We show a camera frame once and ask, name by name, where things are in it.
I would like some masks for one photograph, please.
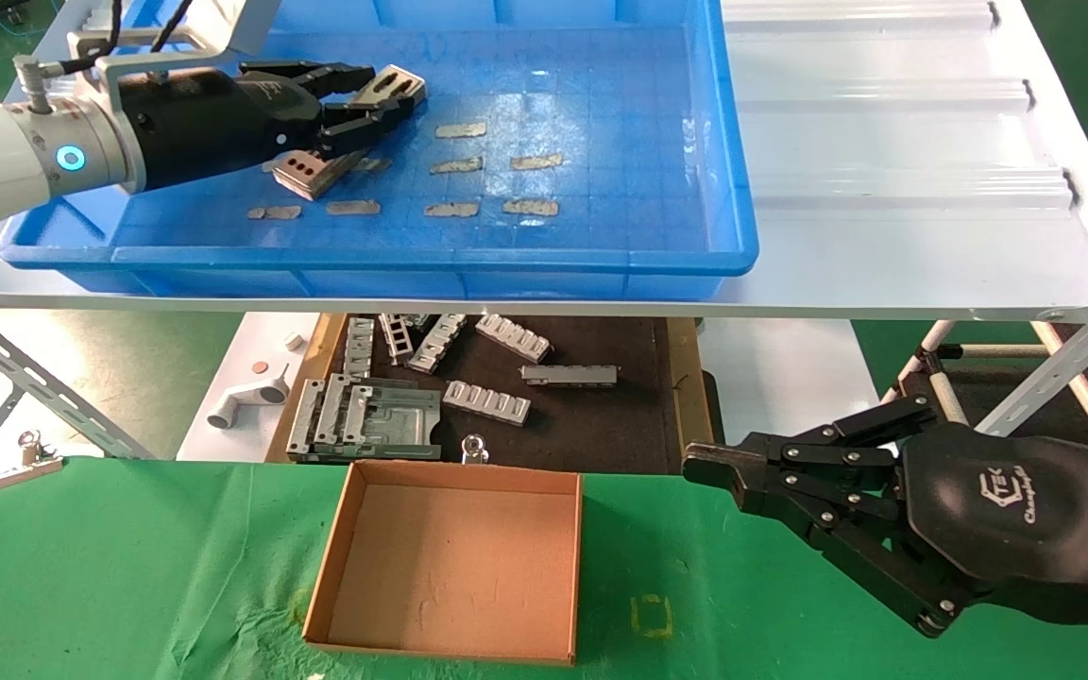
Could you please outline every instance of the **green floor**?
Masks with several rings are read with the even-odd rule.
[[[1027,9],[1088,137],[1088,3],[1027,0]],[[30,52],[52,15],[47,0],[33,0],[25,25],[12,27],[24,35],[0,26],[0,99],[11,85],[11,57]],[[238,321],[238,314],[219,313],[0,311],[0,326],[25,351],[159,456],[174,455]],[[928,326],[855,322],[878,388],[892,382]],[[1034,339],[1025,324],[966,324],[957,336]],[[63,373],[63,361],[77,370]]]

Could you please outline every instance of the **green tablecloth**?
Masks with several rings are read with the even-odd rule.
[[[978,607],[926,641],[672,477],[586,475],[574,669],[319,653],[299,628],[345,473],[82,459],[0,491],[0,677],[1088,680],[1088,628]]]

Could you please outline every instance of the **robotic arm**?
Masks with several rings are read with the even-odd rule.
[[[230,76],[210,66],[258,52],[277,0],[191,3],[169,34],[186,50],[108,54],[148,47],[159,29],[70,34],[72,61],[17,57],[25,103],[0,103],[0,219],[77,190],[121,184],[131,193],[254,166],[301,149],[321,160],[371,147],[409,119],[421,81],[380,81],[371,66],[250,61]],[[70,64],[72,97],[49,98],[45,81]],[[349,102],[320,99],[357,91]]]
[[[899,457],[880,447],[901,440]],[[936,423],[906,397],[795,436],[690,444],[683,477],[782,521],[928,638],[979,603],[1088,625],[1085,445]]]

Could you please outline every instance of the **blue led ring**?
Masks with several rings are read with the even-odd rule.
[[[57,164],[69,172],[78,172],[86,166],[87,154],[78,147],[64,146],[57,150]]]

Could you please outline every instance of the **grid pattern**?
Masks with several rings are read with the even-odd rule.
[[[614,30],[499,30],[275,36],[264,57],[394,63],[422,75],[426,103],[413,125],[371,158],[382,173],[351,173],[295,221],[247,221],[247,208],[293,205],[271,176],[249,169],[131,199],[116,246],[357,248],[596,248],[706,250],[691,122],[690,55],[681,26]],[[486,122],[483,137],[436,139],[437,125]],[[551,169],[512,171],[514,156],[561,153]],[[470,173],[431,174],[436,163],[483,158]],[[190,193],[230,197],[195,201]],[[374,198],[371,217],[326,215],[324,205]],[[556,217],[506,214],[509,198],[554,199]],[[170,219],[172,202],[189,214]],[[429,219],[438,202],[479,202],[471,219]],[[154,219],[195,223],[154,237]]]

